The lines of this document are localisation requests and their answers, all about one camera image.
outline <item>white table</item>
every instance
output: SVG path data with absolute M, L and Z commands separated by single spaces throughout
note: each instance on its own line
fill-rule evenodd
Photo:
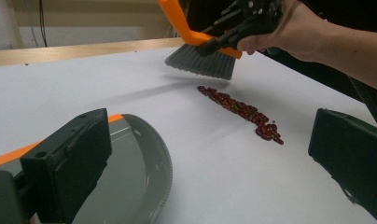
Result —
M 226 81 L 166 66 L 174 50 L 0 66 L 0 155 L 106 107 L 145 119 L 170 150 L 174 182 L 157 223 L 377 223 L 307 152 L 317 108 L 374 124 L 363 104 L 261 54 Z M 258 137 L 199 85 L 257 107 L 285 144 Z

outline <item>pile of beans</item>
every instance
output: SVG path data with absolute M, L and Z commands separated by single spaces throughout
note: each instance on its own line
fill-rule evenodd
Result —
M 254 106 L 236 101 L 230 98 L 228 94 L 219 92 L 212 88 L 199 86 L 198 90 L 203 95 L 208 96 L 212 101 L 223 106 L 225 109 L 256 124 L 258 127 L 256 128 L 255 132 L 262 139 L 267 141 L 273 140 L 281 145 L 284 144 L 284 141 L 281 139 L 281 134 L 278 133 L 278 127 L 276 127 L 275 121 L 268 123 L 269 118 L 258 112 L 258 109 Z

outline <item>human arm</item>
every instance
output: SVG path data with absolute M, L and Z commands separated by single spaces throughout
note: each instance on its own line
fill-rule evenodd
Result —
M 284 17 L 269 35 L 252 35 L 238 43 L 248 51 L 278 47 L 293 57 L 323 63 L 377 89 L 377 33 L 327 22 L 297 0 L 282 0 Z

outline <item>gray brush bristles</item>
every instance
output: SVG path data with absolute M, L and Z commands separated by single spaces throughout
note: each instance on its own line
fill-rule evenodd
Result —
M 218 51 L 202 57 L 195 46 L 185 44 L 171 54 L 165 63 L 194 74 L 231 80 L 235 58 Z

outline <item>wire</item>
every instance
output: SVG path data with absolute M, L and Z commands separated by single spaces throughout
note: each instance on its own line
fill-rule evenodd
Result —
M 34 31 L 34 20 L 33 20 L 33 18 L 32 18 L 32 13 L 31 13 L 31 10 L 30 10 L 29 7 L 28 7 L 28 3 L 26 2 L 26 0 L 23 0 L 23 3 L 25 4 L 26 10 L 28 11 L 28 14 L 29 14 L 29 22 L 31 23 L 32 37 L 34 38 L 34 41 L 35 41 L 36 47 L 38 48 L 39 45 L 37 44 L 37 39 L 36 39 L 36 36 L 35 36 L 35 31 Z
M 43 37 L 44 46 L 47 47 L 46 27 L 44 25 L 43 0 L 39 0 L 40 31 Z
M 351 80 L 352 85 L 355 87 L 355 90 L 357 91 L 357 94 L 360 96 L 362 102 L 366 105 L 367 109 L 372 114 L 372 117 L 375 119 L 375 122 L 377 123 L 377 106 L 372 101 L 369 93 L 364 89 L 363 83 L 359 82 L 358 80 L 349 77 L 349 80 Z

